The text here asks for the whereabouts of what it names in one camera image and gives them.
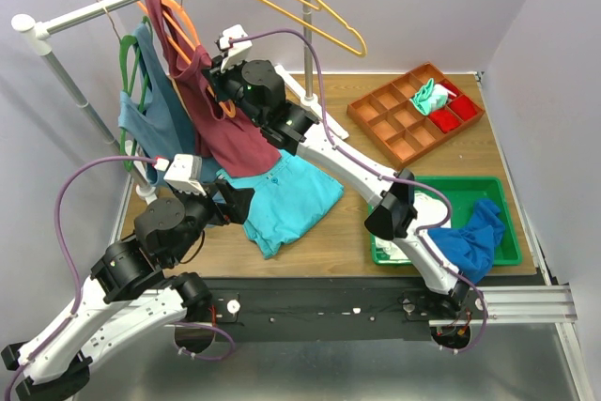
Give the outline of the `maroon tank top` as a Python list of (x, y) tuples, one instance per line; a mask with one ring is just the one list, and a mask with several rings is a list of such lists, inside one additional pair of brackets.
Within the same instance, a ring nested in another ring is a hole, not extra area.
[[(148, 16), (161, 43), (171, 78), (199, 135), (201, 156), (212, 157), (231, 177), (253, 177), (268, 172), (280, 159), (280, 152), (272, 147), (254, 127), (250, 119), (237, 110), (235, 117), (227, 117), (213, 99), (208, 81), (201, 69), (211, 64), (203, 45), (191, 50), (175, 35), (174, 28), (163, 21), (161, 0), (146, 0)], [(167, 38), (179, 41), (192, 60), (188, 65), (171, 47)]]

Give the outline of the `orange hanger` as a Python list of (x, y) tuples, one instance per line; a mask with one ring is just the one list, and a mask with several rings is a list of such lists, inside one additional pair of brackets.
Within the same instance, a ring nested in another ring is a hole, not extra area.
[[(144, 13), (147, 13), (147, 8), (143, 6), (142, 1), (137, 1), (137, 5)], [(163, 21), (174, 28), (176, 32), (175, 35), (180, 38), (182, 42), (185, 42), (192, 51), (202, 44), (192, 20), (183, 7), (183, 0), (180, 0), (179, 2), (176, 0), (161, 0), (161, 6), (167, 7), (171, 11), (171, 13), (168, 13), (162, 9)], [(167, 40), (184, 62), (190, 65), (192, 60), (184, 52), (179, 41), (176, 41), (176, 39), (171, 36), (169, 36)], [(235, 117), (236, 107), (231, 100), (218, 101), (218, 105), (227, 117)]]

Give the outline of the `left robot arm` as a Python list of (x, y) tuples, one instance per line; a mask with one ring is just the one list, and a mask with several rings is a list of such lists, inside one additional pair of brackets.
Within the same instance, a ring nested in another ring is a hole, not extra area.
[(201, 276), (165, 276), (204, 236), (207, 225), (243, 224), (254, 190), (218, 179), (190, 193), (151, 202), (131, 234), (112, 243), (74, 299), (36, 338), (6, 346), (2, 360), (20, 382), (21, 400), (66, 400), (94, 366), (119, 347), (163, 325), (211, 318), (212, 295)]

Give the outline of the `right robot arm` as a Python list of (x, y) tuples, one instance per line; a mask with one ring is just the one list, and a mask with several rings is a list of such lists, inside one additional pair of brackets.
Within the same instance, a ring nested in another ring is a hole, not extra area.
[(324, 118), (288, 100), (285, 82), (268, 60), (224, 68), (216, 57), (202, 74), (216, 100), (232, 101), (272, 146), (323, 167), (361, 195), (371, 208), (365, 228), (408, 257), (424, 280), (427, 302), (436, 314), (451, 318), (464, 310), (470, 282), (429, 235), (432, 229), (449, 228), (453, 211), (416, 203), (415, 189), (425, 191), (427, 185), (408, 170), (396, 172), (368, 159), (334, 136)]

